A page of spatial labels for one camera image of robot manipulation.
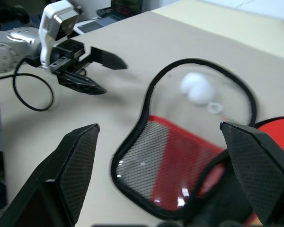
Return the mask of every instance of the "black cable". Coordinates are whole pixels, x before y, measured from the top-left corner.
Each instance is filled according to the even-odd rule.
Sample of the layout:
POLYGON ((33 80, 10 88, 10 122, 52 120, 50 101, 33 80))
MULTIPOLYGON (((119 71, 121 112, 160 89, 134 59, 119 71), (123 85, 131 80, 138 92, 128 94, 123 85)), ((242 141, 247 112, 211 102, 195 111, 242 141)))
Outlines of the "black cable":
POLYGON ((7 78, 12 78, 12 85, 13 85, 13 89, 14 89, 14 92, 15 92, 15 95, 17 96, 17 98, 19 99, 20 102, 22 102, 23 105, 25 105, 27 108, 31 109, 31 110, 34 110, 34 111, 37 111, 37 112, 43 112, 43 111, 46 111, 48 110, 49 108, 52 107, 53 105, 53 102, 54 102, 54 93, 53 93, 53 89, 52 87, 44 80, 42 79, 41 77, 39 76, 36 76, 34 74, 31 74, 31 73, 18 73, 20 67, 22 66, 22 64, 27 60, 27 58, 24 58, 22 59, 17 67, 15 68, 15 71, 14 71, 14 74, 11 74, 11 75, 6 75, 6 76, 2 76, 0 77, 0 80, 2 79, 7 79, 7 78), (45 83, 45 85, 48 87, 48 89, 50 90, 51 92, 51 96, 52 96, 52 99, 49 103, 49 105, 45 108, 42 108, 42 109, 39 109, 39 108, 35 108, 33 106, 31 106, 30 104, 28 104, 26 101, 24 101, 24 99, 20 96, 19 92, 18 92, 18 89, 17 89, 17 85, 16 85, 16 79, 18 76, 29 76, 29 77, 33 77, 33 78, 36 78, 40 81, 42 81, 43 83, 45 83))

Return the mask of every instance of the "monitor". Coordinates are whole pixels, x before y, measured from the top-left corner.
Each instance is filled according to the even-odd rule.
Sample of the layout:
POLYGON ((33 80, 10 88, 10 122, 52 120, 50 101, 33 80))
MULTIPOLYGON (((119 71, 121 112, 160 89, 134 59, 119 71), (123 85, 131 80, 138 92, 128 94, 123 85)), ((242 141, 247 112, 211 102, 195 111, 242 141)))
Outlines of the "monitor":
POLYGON ((99 126, 64 136, 0 218, 0 227, 74 227, 89 186, 99 126))
POLYGON ((142 13, 143 0, 112 0, 113 12, 131 17, 142 13))

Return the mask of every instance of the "table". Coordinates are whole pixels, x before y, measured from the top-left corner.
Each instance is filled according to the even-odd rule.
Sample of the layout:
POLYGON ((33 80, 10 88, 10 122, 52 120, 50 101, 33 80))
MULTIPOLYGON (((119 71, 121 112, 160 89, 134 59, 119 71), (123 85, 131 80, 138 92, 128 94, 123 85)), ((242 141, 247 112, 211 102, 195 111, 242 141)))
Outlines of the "table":
MULTIPOLYGON (((253 19, 251 15, 231 12, 225 15, 228 9, 215 7, 215 11, 213 6, 202 4, 198 2, 190 5, 189 0, 184 0, 76 37, 86 47, 92 45, 116 53, 128 63, 129 69, 123 71, 112 71, 95 63, 87 68, 89 76, 108 90, 105 95, 76 93, 58 86, 55 77, 47 75, 43 70, 24 66, 22 71, 42 76, 58 95, 59 102, 51 111, 37 113, 17 100, 10 80, 0 81, 9 201, 12 201, 34 168, 57 147, 65 134, 88 124, 99 123, 101 132, 93 174, 77 226, 104 223, 155 226, 160 223, 159 219, 137 207, 114 187, 109 167, 113 153, 139 117, 151 79, 163 67, 182 58, 208 59, 237 73, 256 93, 260 103, 258 120, 284 115, 284 48, 278 52, 275 46, 271 46, 272 40, 264 40, 268 28, 262 28, 266 31, 262 34, 264 36, 260 32, 257 36, 244 32, 244 29, 250 29, 251 24, 266 19, 253 19), (214 28, 210 25, 209 22, 215 25, 218 22, 209 21, 208 13, 219 18, 225 26, 214 28), (229 36, 236 40, 233 38, 235 32, 225 29, 226 25, 230 26, 232 18, 240 18, 237 25, 246 22, 240 34, 250 37, 239 41, 247 42, 249 46, 225 38, 229 36), (224 34, 224 37, 213 34, 216 30, 218 32, 214 33, 224 34), (252 48, 258 42, 249 42, 252 38, 261 39, 260 51, 252 48)), ((284 32, 284 27, 279 27, 281 23, 275 22, 276 26, 270 24, 271 19, 267 20, 269 22, 266 25, 269 24, 270 29, 284 32)), ((19 79, 18 85, 24 97, 42 102, 46 90, 35 84, 35 81, 19 79)))

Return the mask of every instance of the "mesh basket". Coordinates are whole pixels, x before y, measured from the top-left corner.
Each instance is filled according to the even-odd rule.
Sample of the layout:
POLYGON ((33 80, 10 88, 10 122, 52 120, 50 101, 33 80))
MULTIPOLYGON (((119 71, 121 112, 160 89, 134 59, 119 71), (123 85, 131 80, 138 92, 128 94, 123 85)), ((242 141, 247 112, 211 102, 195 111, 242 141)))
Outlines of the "mesh basket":
MULTIPOLYGON (((241 98, 240 114, 244 112, 237 121, 253 125, 257 115, 255 99, 232 73, 200 59, 180 60, 164 68, 151 82, 140 118, 112 160, 111 174, 117 188, 156 217, 186 221, 202 212, 201 208, 217 195, 222 185, 229 190, 236 185, 235 190, 244 197, 238 184, 227 182, 234 173, 219 132, 223 117, 236 118, 229 114, 231 108, 238 108, 238 104, 233 107, 238 102, 233 100, 236 95, 241 98), (209 67, 218 71, 219 74, 208 72, 212 76, 208 80, 215 87, 219 84, 220 90, 230 87, 234 91, 226 96, 227 113, 209 114, 206 108, 191 104, 179 93, 183 75, 197 69, 184 67, 167 73, 188 63, 206 66, 201 70, 209 67)), ((250 206, 244 212, 250 215, 250 206)))

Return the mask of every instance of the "white wall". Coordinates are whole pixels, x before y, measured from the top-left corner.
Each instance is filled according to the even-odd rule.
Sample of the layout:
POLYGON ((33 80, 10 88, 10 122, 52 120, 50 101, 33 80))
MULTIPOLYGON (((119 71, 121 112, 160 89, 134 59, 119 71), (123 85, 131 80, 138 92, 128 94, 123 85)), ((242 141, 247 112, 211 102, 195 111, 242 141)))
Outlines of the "white wall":
MULTIPOLYGON (((96 17, 96 10, 110 7, 111 0, 70 0, 75 6, 82 6, 84 13, 81 20, 96 17)), ((143 12, 166 6, 179 0, 144 0, 143 12)))

